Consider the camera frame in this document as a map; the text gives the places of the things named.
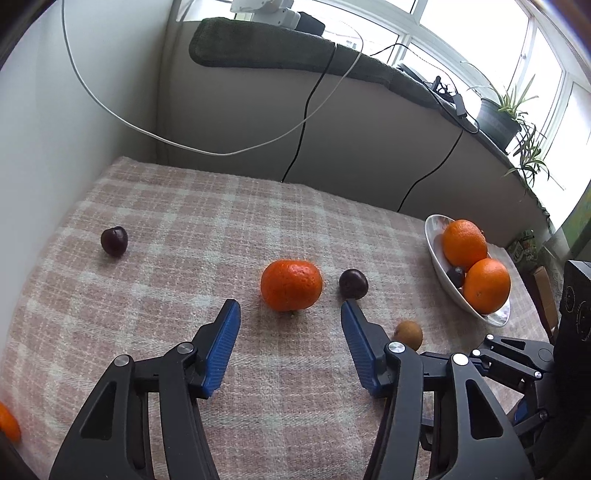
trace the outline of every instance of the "dark purple fruit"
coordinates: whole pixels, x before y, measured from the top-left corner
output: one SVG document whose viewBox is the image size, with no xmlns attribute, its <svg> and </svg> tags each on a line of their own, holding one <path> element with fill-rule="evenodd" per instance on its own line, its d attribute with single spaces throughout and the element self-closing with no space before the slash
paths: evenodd
<svg viewBox="0 0 591 480">
<path fill-rule="evenodd" d="M 112 257 L 120 257 L 127 250 L 127 232 L 122 226 L 108 228 L 100 236 L 103 250 Z"/>
<path fill-rule="evenodd" d="M 368 292 L 368 279 L 359 270 L 350 268 L 341 273 L 339 288 L 341 295 L 346 299 L 359 300 Z"/>
<path fill-rule="evenodd" d="M 466 274 L 462 267 L 450 268 L 446 275 L 452 281 L 454 287 L 461 288 L 464 285 Z"/>
</svg>

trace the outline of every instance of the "white cable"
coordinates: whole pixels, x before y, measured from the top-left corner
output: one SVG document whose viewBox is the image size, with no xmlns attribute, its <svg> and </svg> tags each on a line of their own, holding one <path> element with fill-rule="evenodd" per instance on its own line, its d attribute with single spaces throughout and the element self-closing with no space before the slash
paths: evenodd
<svg viewBox="0 0 591 480">
<path fill-rule="evenodd" d="M 147 135 L 149 137 L 155 138 L 156 140 L 160 140 L 161 142 L 164 142 L 164 143 L 166 143 L 168 145 L 172 145 L 173 147 L 179 147 L 179 148 L 182 148 L 184 150 L 189 150 L 189 151 L 195 152 L 195 153 L 201 153 L 203 155 L 210 155 L 212 157 L 230 157 L 232 155 L 237 155 L 239 153 L 248 152 L 249 150 L 254 150 L 255 148 L 264 147 L 265 145 L 272 144 L 273 142 L 276 142 L 277 140 L 280 140 L 283 137 L 286 137 L 287 135 L 289 135 L 290 133 L 292 133 L 294 130 L 296 130 L 298 127 L 302 126 L 308 119 L 310 119 L 310 117 L 312 117 L 312 115 L 314 115 L 318 110 L 320 110 L 320 108 L 328 101 L 328 99 L 332 96 L 332 94 L 335 92 L 335 90 L 339 87 L 339 85 L 341 84 L 341 82 L 346 78 L 346 76 L 351 72 L 351 70 L 353 70 L 353 68 L 355 67 L 355 65 L 357 64 L 357 62 L 359 61 L 359 59 L 361 58 L 361 52 L 363 51 L 363 37 L 361 35 L 359 35 L 359 32 L 357 32 L 357 30 L 355 30 L 353 27 L 351 27 L 350 25 L 348 25 L 349 28 L 351 28 L 352 30 L 354 30 L 355 33 L 357 33 L 359 39 L 361 40 L 361 51 L 357 55 L 357 58 L 355 58 L 355 61 L 350 66 L 349 70 L 347 70 L 345 72 L 345 74 L 340 78 L 340 80 L 335 85 L 335 88 L 332 89 L 332 91 L 329 93 L 329 95 L 316 108 L 316 110 L 314 110 L 307 117 L 305 117 L 294 128 L 292 128 L 291 130 L 285 132 L 283 135 L 280 135 L 279 137 L 274 138 L 273 140 L 269 140 L 269 141 L 264 142 L 264 143 L 259 144 L 259 145 L 254 145 L 252 147 L 243 148 L 243 149 L 237 150 L 235 152 L 216 153 L 216 152 L 208 152 L 208 151 L 205 151 L 205 150 L 199 150 L 198 148 L 187 147 L 186 145 L 181 145 L 181 144 L 176 143 L 176 142 L 173 142 L 171 140 L 167 140 L 166 138 L 159 137 L 158 135 L 155 135 L 152 132 L 148 132 L 147 130 L 144 130 L 144 129 L 140 128 L 140 127 L 136 127 L 134 124 L 129 123 L 127 120 L 121 118 L 115 112 L 111 111 L 104 103 L 102 103 L 96 97 L 96 95 L 94 93 L 92 93 L 92 91 L 90 90 L 90 88 L 88 87 L 88 85 L 86 84 L 86 82 L 82 79 L 82 77 L 80 75 L 80 72 L 78 71 L 78 67 L 76 67 L 76 62 L 74 61 L 74 57 L 72 56 L 72 50 L 70 48 L 70 42 L 68 40 L 68 33 L 66 31 L 66 0 L 61 0 L 61 27 L 62 27 L 62 30 L 63 30 L 63 33 L 64 33 L 64 42 L 66 43 L 66 50 L 68 52 L 68 58 L 70 59 L 70 64 L 72 65 L 72 69 L 74 70 L 74 74 L 76 74 L 76 77 L 78 78 L 78 81 L 84 87 L 84 90 L 86 90 L 86 93 L 88 93 L 88 95 L 90 96 L 90 98 L 92 98 L 98 106 L 100 106 L 107 113 L 113 115 L 117 120 L 119 120 L 120 122 L 122 122 L 124 125 L 132 128 L 133 130 L 136 130 L 136 131 L 138 131 L 138 132 L 140 132 L 140 133 L 142 133 L 144 135 Z"/>
</svg>

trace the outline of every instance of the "white device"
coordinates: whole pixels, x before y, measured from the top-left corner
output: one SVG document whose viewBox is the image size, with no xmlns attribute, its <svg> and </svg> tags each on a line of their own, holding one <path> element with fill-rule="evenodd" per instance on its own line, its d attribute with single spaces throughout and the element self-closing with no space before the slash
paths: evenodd
<svg viewBox="0 0 591 480">
<path fill-rule="evenodd" d="M 293 30 L 300 21 L 300 14 L 290 10 L 293 4 L 294 0 L 233 0 L 230 12 L 253 14 L 253 22 Z"/>
</svg>

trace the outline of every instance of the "bowl of fruit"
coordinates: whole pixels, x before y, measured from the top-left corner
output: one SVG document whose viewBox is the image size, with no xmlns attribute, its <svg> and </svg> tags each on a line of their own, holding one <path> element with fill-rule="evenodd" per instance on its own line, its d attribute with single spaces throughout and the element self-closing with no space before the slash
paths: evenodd
<svg viewBox="0 0 591 480">
<path fill-rule="evenodd" d="M 488 254 L 484 234 L 468 220 L 431 215 L 425 237 L 443 290 L 463 310 L 493 327 L 509 320 L 511 277 Z"/>
</svg>

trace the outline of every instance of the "blue gripper pad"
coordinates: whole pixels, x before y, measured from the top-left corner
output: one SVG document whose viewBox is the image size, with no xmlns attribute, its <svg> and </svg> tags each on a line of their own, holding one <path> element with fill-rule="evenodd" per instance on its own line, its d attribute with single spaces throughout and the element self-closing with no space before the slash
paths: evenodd
<svg viewBox="0 0 591 480">
<path fill-rule="evenodd" d="M 361 386 L 373 397 L 383 396 L 379 374 L 386 369 L 384 347 L 389 342 L 388 335 L 380 325 L 366 320 L 354 300 L 343 303 L 340 322 Z"/>
<path fill-rule="evenodd" d="M 212 396 L 214 390 L 222 385 L 224 373 L 228 366 L 228 360 L 232 354 L 238 330 L 240 329 L 240 305 L 236 300 L 226 300 L 216 320 L 203 327 L 209 327 L 207 333 L 212 335 L 208 338 L 207 353 L 203 357 L 203 350 L 197 354 L 204 360 L 205 379 L 203 381 L 203 394 L 206 398 Z"/>
</svg>

